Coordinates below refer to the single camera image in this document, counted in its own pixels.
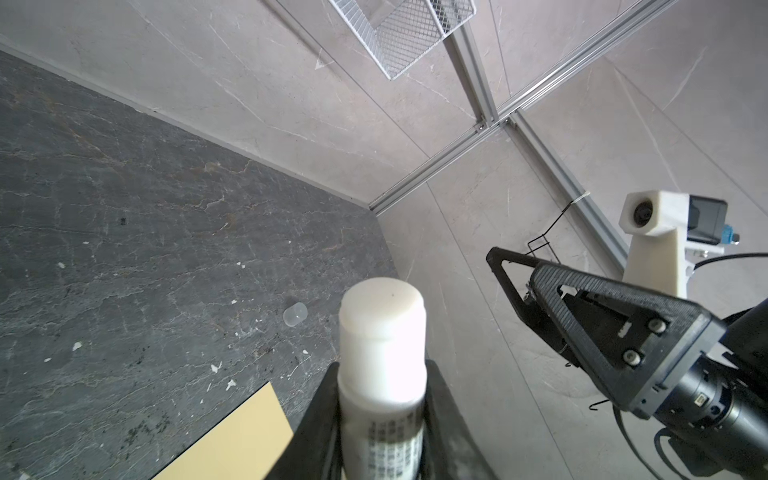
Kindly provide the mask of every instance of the yellow paper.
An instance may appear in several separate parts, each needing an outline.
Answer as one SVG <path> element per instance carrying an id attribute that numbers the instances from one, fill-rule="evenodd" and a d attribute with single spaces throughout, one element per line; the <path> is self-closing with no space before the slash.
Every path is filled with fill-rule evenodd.
<path id="1" fill-rule="evenodd" d="M 267 383 L 154 480 L 244 480 L 269 473 L 293 432 Z"/>

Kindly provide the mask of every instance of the gray marble surface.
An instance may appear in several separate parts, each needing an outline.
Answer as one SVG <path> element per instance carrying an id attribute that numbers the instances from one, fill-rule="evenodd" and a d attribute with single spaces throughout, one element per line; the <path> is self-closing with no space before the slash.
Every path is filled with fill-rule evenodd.
<path id="1" fill-rule="evenodd" d="M 269 381 L 295 428 L 394 275 L 369 211 L 0 54 L 0 477 L 150 478 Z"/>

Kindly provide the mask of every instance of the robotic arm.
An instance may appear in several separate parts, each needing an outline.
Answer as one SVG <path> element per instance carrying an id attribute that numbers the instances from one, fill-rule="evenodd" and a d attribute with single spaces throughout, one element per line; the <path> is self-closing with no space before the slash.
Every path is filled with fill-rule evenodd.
<path id="1" fill-rule="evenodd" d="M 696 476 L 768 478 L 768 300 L 725 320 L 686 300 L 695 268 L 686 251 L 705 257 L 738 241 L 726 209 L 687 194 L 628 195 L 623 282 L 498 247 L 486 260 L 520 319 L 590 376 L 617 421 L 619 409 L 658 419 Z M 534 268 L 524 297 L 504 262 Z M 719 341 L 736 369 L 707 357 Z"/>

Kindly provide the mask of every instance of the metal mesh basket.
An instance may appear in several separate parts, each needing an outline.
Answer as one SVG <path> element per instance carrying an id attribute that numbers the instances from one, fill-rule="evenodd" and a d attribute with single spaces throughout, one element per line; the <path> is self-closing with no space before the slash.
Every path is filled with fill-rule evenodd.
<path id="1" fill-rule="evenodd" d="M 330 2 L 389 80 L 477 12 L 473 0 L 404 0 L 374 28 L 356 0 Z"/>

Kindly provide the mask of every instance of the white bottle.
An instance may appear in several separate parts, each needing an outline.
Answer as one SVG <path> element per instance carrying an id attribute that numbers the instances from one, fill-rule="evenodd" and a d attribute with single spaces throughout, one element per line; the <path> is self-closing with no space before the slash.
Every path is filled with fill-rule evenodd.
<path id="1" fill-rule="evenodd" d="M 346 477 L 413 480 L 424 431 L 424 299 L 401 280 L 365 280 L 344 294 L 339 325 Z"/>

